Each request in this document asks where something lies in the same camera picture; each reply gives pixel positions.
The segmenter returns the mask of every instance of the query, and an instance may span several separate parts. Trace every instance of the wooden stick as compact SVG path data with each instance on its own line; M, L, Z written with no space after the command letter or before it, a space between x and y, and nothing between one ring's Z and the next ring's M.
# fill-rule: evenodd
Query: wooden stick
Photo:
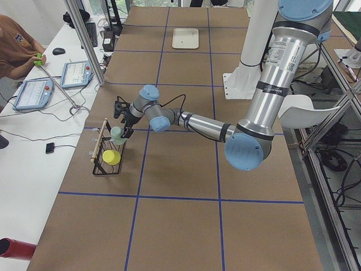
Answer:
M100 142L102 141L102 136L103 136L103 133L104 133L104 129L105 129L105 126L108 122L108 119L105 118L104 121L103 121L103 125L102 125L102 128L100 129L100 132L99 132L99 137L98 137L98 140L96 141L96 145L95 145L95 148L94 148L94 152L93 152L93 155L91 156L90 158L90 161L92 163L94 163L97 155L98 155L98 151L99 151L99 147L100 147Z

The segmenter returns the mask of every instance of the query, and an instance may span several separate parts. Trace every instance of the red cylinder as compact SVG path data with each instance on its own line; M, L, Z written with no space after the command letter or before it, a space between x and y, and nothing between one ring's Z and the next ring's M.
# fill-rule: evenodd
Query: red cylinder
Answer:
M0 257L30 261L36 245L3 238L0 240Z

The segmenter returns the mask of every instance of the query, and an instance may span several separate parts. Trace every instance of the computer mouse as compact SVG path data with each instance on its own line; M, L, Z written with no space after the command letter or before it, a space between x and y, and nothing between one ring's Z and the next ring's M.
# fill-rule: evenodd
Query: computer mouse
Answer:
M65 54L65 50L63 48L54 48L52 51L53 55L62 55Z

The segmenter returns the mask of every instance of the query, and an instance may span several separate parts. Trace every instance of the table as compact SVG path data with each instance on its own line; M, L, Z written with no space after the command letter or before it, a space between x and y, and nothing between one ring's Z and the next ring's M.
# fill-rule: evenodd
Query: table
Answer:
M100 47L96 47L96 55L101 61L102 39L99 35ZM52 50L62 47L66 50L63 55L53 55ZM86 60L86 54L80 47L75 29L67 24L61 28L49 47L46 49L47 63L45 68L53 76L61 76L64 63L70 60ZM34 67L26 79L46 77L39 68ZM86 99L84 106L91 108L98 84L95 78L91 80L82 95ZM67 90L74 95L76 103L83 103L84 98L77 94L79 89ZM70 117L71 104L64 100L65 96L55 88L45 113L53 113L64 120ZM0 232L3 237L18 239L29 243L38 243L52 204L58 193L59 186L73 155L73 147L55 148L53 154L45 154L45 145L55 142L59 145L76 146L79 134L82 132L84 121L88 113L79 111L74 118L65 122L57 120L53 115L43 115L39 112L19 114L8 104L0 115L0 127L11 133L26 136L31 139L45 139L56 136L74 134L73 136L49 139L46 141L29 141L2 132L10 144L0 150L0 213L2 215ZM29 262L13 259L0 259L0 270L26 270Z
M121 173L91 173L92 128L120 125L116 96L132 101L144 84L161 103L185 93L187 111L242 118L250 102L225 100L222 74L238 65L247 26L242 8L131 9L29 271L322 270L279 121L251 172L232 168L222 144L179 127L157 134L143 119ZM197 28L200 47L173 49L177 27Z

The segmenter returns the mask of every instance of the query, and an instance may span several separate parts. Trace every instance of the label sticker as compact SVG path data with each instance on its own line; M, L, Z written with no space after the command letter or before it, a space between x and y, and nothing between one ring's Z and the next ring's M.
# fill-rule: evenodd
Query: label sticker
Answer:
M275 41L268 52L266 64L277 66L281 71L295 73L305 47L294 41Z
M282 88L280 86L270 85L265 82L259 81L257 83L257 89L261 89L264 93L276 94L282 97L286 97L288 94L287 88Z

